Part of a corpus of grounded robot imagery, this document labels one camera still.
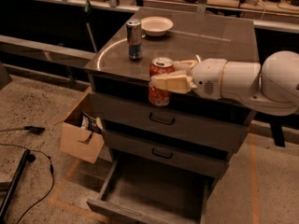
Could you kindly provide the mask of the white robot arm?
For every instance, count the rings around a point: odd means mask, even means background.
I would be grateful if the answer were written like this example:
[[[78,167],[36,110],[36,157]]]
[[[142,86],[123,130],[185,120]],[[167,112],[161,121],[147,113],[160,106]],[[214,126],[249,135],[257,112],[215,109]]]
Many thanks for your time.
[[[177,62],[173,72],[150,81],[160,90],[230,99],[268,115],[288,116],[299,109],[299,54],[292,51],[275,52],[264,63],[216,58]]]

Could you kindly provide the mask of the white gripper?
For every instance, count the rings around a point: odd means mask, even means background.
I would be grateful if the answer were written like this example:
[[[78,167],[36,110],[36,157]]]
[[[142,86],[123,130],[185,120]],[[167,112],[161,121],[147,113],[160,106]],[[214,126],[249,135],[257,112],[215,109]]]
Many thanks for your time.
[[[176,72],[150,78],[156,89],[185,94],[193,90],[199,97],[211,100],[221,98],[221,77],[225,59],[173,61]]]

